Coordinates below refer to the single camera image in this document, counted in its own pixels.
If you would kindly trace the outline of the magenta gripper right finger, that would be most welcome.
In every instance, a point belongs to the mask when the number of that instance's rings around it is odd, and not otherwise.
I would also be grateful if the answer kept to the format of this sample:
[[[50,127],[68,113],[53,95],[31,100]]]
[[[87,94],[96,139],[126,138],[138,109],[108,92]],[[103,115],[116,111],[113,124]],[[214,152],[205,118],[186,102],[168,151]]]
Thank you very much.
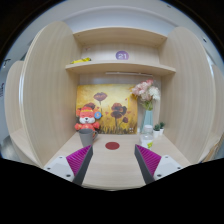
[[[134,154],[139,164],[144,182],[146,184],[154,182],[155,179],[153,176],[159,165],[161,156],[140,145],[135,145]]]

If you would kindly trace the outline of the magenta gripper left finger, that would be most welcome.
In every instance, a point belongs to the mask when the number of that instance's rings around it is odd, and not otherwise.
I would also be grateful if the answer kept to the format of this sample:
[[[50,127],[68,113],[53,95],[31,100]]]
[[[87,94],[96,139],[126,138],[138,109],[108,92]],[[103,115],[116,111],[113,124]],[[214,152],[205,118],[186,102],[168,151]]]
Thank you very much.
[[[73,182],[75,184],[79,186],[82,185],[92,156],[93,148],[89,145],[66,157],[66,160],[74,174]]]

